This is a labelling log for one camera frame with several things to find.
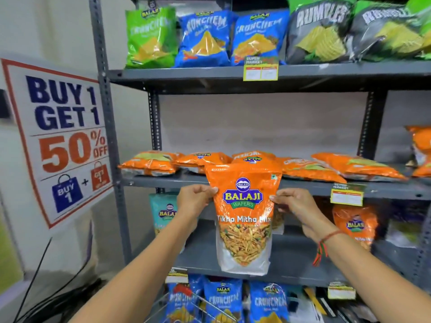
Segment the blue shopping bag icon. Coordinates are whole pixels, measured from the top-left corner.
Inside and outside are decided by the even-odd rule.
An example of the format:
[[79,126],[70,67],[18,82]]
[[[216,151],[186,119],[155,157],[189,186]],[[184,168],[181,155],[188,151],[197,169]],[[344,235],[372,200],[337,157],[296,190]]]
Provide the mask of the blue shopping bag icon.
[[[67,177],[68,179],[61,183],[60,179],[62,177]],[[84,198],[79,188],[78,179],[76,177],[71,178],[68,174],[62,174],[58,178],[58,184],[54,185],[52,190],[57,213]]]

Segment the green chip bag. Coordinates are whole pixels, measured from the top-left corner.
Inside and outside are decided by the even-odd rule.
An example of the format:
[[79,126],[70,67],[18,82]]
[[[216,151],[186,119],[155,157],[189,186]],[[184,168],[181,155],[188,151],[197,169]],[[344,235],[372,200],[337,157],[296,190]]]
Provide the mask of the green chip bag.
[[418,17],[420,34],[424,38],[424,50],[420,56],[431,60],[431,0],[409,0],[407,9]]
[[323,63],[349,59],[345,37],[356,0],[288,0],[286,62]]
[[359,0],[350,33],[358,60],[408,59],[423,50],[420,22],[403,4]]
[[170,68],[178,54],[175,8],[126,11],[127,68]]

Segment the red poster border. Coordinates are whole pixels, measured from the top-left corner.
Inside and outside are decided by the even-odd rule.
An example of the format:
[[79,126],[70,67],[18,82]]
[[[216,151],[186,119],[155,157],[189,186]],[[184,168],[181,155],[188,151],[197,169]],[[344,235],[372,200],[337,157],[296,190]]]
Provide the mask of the red poster border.
[[26,63],[18,62],[18,61],[13,61],[13,60],[8,60],[8,59],[0,59],[0,60],[1,60],[2,66],[3,66],[3,72],[4,72],[4,75],[5,75],[5,79],[6,79],[6,85],[7,85],[7,88],[9,90],[10,101],[12,103],[13,112],[15,114],[15,120],[16,120],[16,123],[18,125],[19,135],[21,136],[22,146],[24,147],[25,161],[27,163],[27,169],[28,169],[29,174],[30,174],[31,185],[33,187],[33,191],[35,193],[36,200],[37,200],[37,202],[39,204],[39,207],[40,207],[42,215],[43,215],[43,217],[45,219],[45,222],[46,222],[48,228],[51,229],[54,226],[56,226],[58,223],[60,223],[63,220],[67,219],[68,217],[70,217],[74,212],[76,212],[77,210],[79,210],[80,208],[82,208],[83,206],[85,206],[86,204],[88,204],[90,201],[94,200],[96,197],[99,197],[100,195],[102,195],[107,190],[110,190],[113,186],[110,186],[109,188],[106,188],[105,190],[103,190],[99,194],[94,195],[92,198],[86,200],[84,203],[82,203],[81,205],[79,205],[77,208],[73,209],[67,215],[62,216],[57,221],[55,221],[53,223],[50,222],[50,220],[49,220],[49,218],[48,218],[48,216],[46,214],[44,205],[42,203],[42,199],[40,198],[39,191],[38,191],[37,185],[36,185],[36,180],[35,180],[35,177],[33,175],[33,170],[31,168],[31,161],[30,161],[29,151],[27,149],[27,141],[25,139],[24,130],[23,130],[22,125],[21,125],[21,119],[19,117],[18,107],[16,105],[15,95],[13,93],[13,88],[12,88],[12,83],[11,83],[11,80],[10,80],[8,66],[15,66],[15,67],[21,67],[21,68],[36,70],[36,71],[42,71],[42,72],[46,72],[46,73],[49,73],[49,74],[55,74],[55,75],[64,76],[64,77],[68,77],[68,78],[75,78],[75,79],[80,79],[80,80],[83,80],[83,81],[90,81],[92,83],[98,83],[98,81],[95,80],[95,79],[91,79],[91,78],[87,78],[87,77],[82,77],[82,76],[78,76],[78,75],[67,74],[67,73],[64,73],[64,72],[61,72],[61,71],[52,70],[52,69],[46,69],[46,68],[42,68],[42,67],[31,65],[31,64],[26,64]]

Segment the hand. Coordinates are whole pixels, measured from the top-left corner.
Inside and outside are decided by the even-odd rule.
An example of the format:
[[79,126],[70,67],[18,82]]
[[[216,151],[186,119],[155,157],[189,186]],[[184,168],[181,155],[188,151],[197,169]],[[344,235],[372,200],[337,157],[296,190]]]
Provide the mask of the hand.
[[206,185],[182,187],[177,197],[178,212],[182,216],[186,215],[192,220],[196,220],[217,192],[217,187],[211,188]]
[[277,191],[277,195],[269,196],[276,204],[287,205],[292,213],[301,221],[304,234],[319,242],[337,227],[319,210],[308,190],[301,188],[286,188]]

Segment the bracelet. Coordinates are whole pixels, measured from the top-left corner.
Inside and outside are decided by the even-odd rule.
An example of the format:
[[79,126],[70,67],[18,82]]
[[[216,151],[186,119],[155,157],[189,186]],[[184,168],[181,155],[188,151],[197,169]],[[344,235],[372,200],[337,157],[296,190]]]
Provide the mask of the bracelet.
[[318,243],[318,246],[317,246],[317,254],[316,254],[316,258],[314,259],[313,266],[319,266],[323,255],[328,257],[328,250],[326,249],[325,242],[329,238],[331,238],[331,237],[333,237],[339,233],[343,233],[343,232],[341,230],[334,231],[320,240],[320,242]]

